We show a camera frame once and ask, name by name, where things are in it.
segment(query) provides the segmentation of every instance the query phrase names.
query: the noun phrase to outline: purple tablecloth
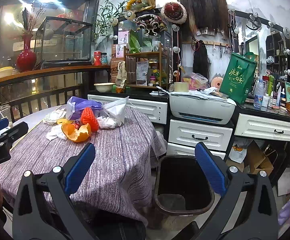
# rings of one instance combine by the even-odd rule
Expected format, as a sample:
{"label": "purple tablecloth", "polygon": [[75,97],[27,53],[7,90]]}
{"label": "purple tablecloth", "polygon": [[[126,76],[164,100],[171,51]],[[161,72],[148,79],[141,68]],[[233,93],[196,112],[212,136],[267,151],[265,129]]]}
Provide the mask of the purple tablecloth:
{"label": "purple tablecloth", "polygon": [[[60,138],[49,141],[50,130],[50,125],[38,124],[11,150],[11,160],[1,164],[1,187],[12,206],[24,171],[39,174],[63,166],[86,144]],[[147,224],[136,209],[151,204],[150,155],[161,147],[149,118],[127,107],[124,125],[92,133],[88,142],[94,144],[96,157],[78,191],[70,196],[76,208],[86,220],[93,218],[96,207]],[[54,209],[50,194],[45,196]]]}

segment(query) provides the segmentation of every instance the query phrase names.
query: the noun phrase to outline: white printer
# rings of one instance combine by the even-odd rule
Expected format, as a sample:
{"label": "white printer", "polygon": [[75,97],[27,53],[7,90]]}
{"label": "white printer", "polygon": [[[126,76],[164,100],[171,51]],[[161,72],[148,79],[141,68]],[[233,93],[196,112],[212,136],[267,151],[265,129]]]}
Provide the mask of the white printer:
{"label": "white printer", "polygon": [[231,99],[216,101],[190,95],[169,95],[172,114],[175,117],[215,124],[227,124],[232,117],[235,103]]}

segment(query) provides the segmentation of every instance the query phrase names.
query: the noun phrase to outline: black trash bin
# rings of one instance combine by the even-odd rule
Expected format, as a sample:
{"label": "black trash bin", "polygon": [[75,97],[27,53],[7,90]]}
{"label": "black trash bin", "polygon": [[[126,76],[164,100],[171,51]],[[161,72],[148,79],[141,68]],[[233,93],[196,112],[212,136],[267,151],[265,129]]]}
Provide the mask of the black trash bin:
{"label": "black trash bin", "polygon": [[157,229],[182,230],[207,212],[214,199],[214,191],[194,156],[160,159],[154,190]]}

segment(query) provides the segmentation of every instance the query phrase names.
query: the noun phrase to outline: drawer handle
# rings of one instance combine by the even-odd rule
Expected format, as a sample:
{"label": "drawer handle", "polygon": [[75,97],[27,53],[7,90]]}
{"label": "drawer handle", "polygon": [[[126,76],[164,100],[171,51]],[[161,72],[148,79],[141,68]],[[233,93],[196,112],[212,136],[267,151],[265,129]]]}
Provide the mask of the drawer handle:
{"label": "drawer handle", "polygon": [[277,132],[277,133],[283,134],[283,133],[284,133],[284,130],[282,130],[282,132],[278,132],[278,131],[275,129],[274,132]]}
{"label": "drawer handle", "polygon": [[203,139],[203,138],[196,138],[194,134],[192,134],[192,138],[197,139],[197,140],[200,140],[200,141],[208,140],[208,137],[207,136],[205,137],[205,139]]}

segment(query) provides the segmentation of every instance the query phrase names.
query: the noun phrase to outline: green tote bag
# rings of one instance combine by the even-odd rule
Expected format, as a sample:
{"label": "green tote bag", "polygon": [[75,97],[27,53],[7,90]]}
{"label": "green tote bag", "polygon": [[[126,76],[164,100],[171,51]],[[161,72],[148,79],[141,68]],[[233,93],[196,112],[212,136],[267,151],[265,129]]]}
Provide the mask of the green tote bag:
{"label": "green tote bag", "polygon": [[253,52],[248,52],[244,56],[237,53],[231,55],[220,92],[239,104],[245,102],[251,89],[257,64],[254,59]]}

